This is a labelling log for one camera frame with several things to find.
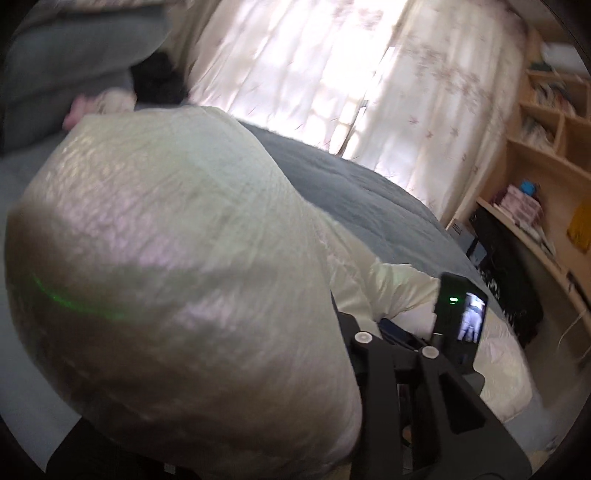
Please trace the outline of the white floral curtain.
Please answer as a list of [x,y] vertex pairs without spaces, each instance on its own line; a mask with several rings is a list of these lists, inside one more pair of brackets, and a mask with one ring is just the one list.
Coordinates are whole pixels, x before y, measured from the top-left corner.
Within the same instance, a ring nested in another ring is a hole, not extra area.
[[190,102],[352,160],[443,223],[492,170],[527,39],[504,1],[184,1],[170,19]]

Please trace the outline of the pink box stack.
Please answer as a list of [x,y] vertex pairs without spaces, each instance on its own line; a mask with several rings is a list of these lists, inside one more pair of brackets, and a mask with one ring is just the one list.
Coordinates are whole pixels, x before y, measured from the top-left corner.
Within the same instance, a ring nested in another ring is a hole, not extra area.
[[515,223],[533,227],[537,225],[543,214],[541,204],[532,196],[518,187],[509,185],[498,206],[507,213]]

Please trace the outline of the grey-blue pillow stack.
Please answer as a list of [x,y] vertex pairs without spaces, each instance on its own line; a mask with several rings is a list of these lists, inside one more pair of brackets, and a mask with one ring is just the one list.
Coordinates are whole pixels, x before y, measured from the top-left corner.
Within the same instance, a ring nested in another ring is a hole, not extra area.
[[1,151],[59,132],[74,99],[111,88],[131,92],[131,67],[168,34],[165,7],[39,12],[12,37],[1,68]]

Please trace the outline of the black garment by window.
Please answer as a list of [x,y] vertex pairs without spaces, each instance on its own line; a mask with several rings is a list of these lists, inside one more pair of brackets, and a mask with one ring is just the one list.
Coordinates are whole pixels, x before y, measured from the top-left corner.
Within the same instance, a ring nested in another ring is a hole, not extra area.
[[156,51],[131,67],[137,101],[151,105],[181,105],[187,99],[183,77],[164,51]]

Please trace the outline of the blue-grey bed blanket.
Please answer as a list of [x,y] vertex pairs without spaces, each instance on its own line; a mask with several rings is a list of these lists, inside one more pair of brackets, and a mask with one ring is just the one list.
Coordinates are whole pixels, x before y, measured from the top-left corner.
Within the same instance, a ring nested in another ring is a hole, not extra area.
[[[294,188],[353,232],[388,263],[407,263],[434,277],[443,271],[485,283],[432,212],[383,176],[314,147],[252,128]],[[1,416],[39,468],[78,420],[21,345],[8,299],[1,299]]]

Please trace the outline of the wooden bookshelf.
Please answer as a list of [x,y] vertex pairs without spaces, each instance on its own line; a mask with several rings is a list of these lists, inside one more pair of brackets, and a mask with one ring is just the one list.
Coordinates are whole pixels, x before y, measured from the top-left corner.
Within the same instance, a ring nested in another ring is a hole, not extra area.
[[[576,233],[590,225],[590,81],[542,71],[543,36],[529,28],[517,99],[492,165],[456,215],[484,208],[512,233],[564,291],[575,323],[590,324],[590,252]],[[523,229],[500,204],[509,186],[532,182],[542,205],[540,232]]]

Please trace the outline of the white puffer jacket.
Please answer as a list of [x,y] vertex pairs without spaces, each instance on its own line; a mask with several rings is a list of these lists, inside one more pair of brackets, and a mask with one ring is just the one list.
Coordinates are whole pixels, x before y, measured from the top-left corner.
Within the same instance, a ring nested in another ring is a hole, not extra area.
[[[82,118],[8,213],[4,262],[19,339],[61,399],[204,479],[349,476],[363,408],[338,316],[419,349],[440,289],[212,107]],[[458,370],[504,427],[530,399],[493,313]]]

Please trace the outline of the pink white cat plush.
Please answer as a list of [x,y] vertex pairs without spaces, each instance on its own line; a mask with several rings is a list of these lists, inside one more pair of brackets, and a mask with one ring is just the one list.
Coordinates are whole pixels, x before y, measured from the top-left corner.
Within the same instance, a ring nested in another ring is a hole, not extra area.
[[72,130],[86,115],[107,115],[121,112],[133,112],[136,95],[128,90],[110,88],[96,96],[78,95],[72,102],[62,122],[62,129]]

